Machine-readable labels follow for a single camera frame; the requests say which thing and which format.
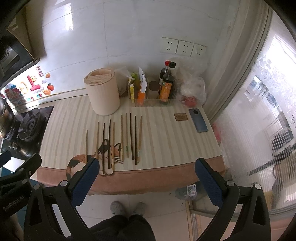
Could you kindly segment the black cap soy bottle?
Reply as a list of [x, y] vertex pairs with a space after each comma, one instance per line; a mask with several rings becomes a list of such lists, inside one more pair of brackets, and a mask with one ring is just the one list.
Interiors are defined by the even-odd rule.
[[168, 102], [168, 100], [171, 98], [171, 91], [176, 79], [172, 73], [175, 67], [176, 63], [171, 61], [167, 73], [163, 76], [165, 85], [163, 86], [161, 91], [161, 99], [159, 99], [161, 102]]

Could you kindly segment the small brown card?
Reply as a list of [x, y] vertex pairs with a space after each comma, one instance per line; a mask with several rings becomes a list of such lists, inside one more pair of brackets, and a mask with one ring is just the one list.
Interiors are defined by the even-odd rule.
[[174, 113], [176, 121], [187, 121], [188, 117], [186, 113]]

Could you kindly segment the brown lidded jar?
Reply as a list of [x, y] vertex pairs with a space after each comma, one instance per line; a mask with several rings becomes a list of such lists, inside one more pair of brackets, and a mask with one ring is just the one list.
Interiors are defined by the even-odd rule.
[[160, 85], [157, 81], [151, 81], [148, 85], [148, 99], [157, 99], [159, 94]]

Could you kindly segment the black range hood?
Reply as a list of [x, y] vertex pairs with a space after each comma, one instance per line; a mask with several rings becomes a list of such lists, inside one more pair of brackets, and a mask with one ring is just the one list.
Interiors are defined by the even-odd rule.
[[1, 88], [39, 60], [29, 39], [26, 14], [20, 11], [1, 33]]

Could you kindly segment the white plastic bag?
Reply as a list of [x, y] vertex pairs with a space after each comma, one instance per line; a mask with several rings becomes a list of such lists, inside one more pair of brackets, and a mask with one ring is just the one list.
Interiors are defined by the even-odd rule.
[[173, 57], [170, 60], [176, 63], [173, 70], [176, 78], [176, 100], [189, 108], [203, 105], [207, 94], [201, 74], [207, 69], [207, 61], [191, 57]]

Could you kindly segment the clear plastic bag left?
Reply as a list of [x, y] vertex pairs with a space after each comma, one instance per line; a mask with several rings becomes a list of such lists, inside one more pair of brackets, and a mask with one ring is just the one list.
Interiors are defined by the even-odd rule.
[[133, 81], [134, 78], [125, 66], [115, 69], [114, 72], [119, 96], [123, 96], [127, 92], [129, 80]]

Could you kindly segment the black cooking pot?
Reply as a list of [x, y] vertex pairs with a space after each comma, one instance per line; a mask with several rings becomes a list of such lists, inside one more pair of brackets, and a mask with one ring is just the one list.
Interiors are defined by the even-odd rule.
[[6, 99], [1, 98], [1, 111], [0, 111], [0, 133], [1, 138], [6, 138], [6, 136], [11, 131], [11, 127], [14, 122], [14, 113], [10, 106], [6, 102]]

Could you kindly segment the light chopstick green band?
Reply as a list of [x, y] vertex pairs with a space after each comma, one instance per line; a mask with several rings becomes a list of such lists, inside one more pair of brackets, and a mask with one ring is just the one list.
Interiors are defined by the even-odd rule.
[[127, 113], [125, 113], [125, 129], [126, 129], [126, 156], [129, 158], [129, 151], [128, 151], [128, 116]]

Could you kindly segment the beige cylindrical utensil holder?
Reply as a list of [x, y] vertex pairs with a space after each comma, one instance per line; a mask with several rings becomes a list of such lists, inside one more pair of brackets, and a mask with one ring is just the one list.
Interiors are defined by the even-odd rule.
[[109, 68], [96, 69], [84, 77], [91, 106], [98, 115], [111, 115], [120, 106], [115, 72]]

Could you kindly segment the clear plastic organizer tray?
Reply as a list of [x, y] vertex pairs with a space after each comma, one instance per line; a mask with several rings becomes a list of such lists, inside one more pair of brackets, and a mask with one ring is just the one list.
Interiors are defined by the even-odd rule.
[[175, 104], [178, 104], [178, 101], [175, 99], [169, 99], [168, 102], [161, 102], [159, 99], [143, 99], [143, 100], [129, 99], [128, 101], [131, 107], [156, 107], [156, 106], [166, 107], [166, 106], [174, 106]]

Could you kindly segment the black gas stove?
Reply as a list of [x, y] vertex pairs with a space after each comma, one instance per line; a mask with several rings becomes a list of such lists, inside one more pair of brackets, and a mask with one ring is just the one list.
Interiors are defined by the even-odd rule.
[[1, 153], [10, 151], [12, 157], [21, 160], [38, 154], [53, 108], [34, 108], [15, 115], [10, 132], [1, 143]]

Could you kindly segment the grey slipper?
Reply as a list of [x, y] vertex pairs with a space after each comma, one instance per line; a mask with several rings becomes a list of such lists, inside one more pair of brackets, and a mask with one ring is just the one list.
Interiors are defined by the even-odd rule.
[[119, 201], [112, 202], [110, 205], [110, 210], [113, 216], [115, 215], [126, 216], [125, 207]]
[[147, 210], [147, 204], [144, 202], [139, 202], [134, 210], [133, 210], [133, 215], [140, 215], [140, 216], [144, 216], [145, 212]]

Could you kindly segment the middle wall socket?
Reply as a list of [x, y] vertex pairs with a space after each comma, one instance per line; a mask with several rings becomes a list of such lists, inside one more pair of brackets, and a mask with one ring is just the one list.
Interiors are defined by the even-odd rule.
[[179, 40], [176, 54], [180, 56], [190, 57], [193, 51], [194, 43]]

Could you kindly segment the right wall socket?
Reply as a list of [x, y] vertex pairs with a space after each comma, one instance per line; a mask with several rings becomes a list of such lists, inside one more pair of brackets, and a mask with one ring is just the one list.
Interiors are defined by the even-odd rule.
[[206, 51], [206, 46], [194, 43], [191, 57], [202, 57], [205, 55]]

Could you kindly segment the colourful wall stickers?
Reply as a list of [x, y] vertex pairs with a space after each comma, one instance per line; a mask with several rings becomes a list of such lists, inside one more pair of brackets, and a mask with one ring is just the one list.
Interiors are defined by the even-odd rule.
[[50, 96], [55, 86], [49, 72], [40, 66], [29, 68], [1, 89], [1, 98], [6, 99], [11, 108]]

